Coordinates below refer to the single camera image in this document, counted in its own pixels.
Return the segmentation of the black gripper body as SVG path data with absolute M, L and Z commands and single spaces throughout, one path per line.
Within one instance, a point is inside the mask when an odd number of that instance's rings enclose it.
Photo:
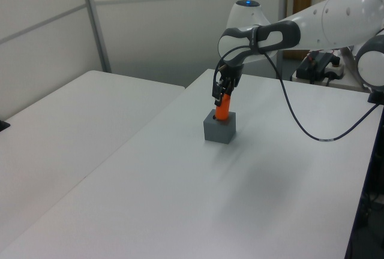
M 244 65 L 229 66 L 227 64 L 218 68 L 220 79 L 218 84 L 225 89 L 234 89 L 238 86 Z

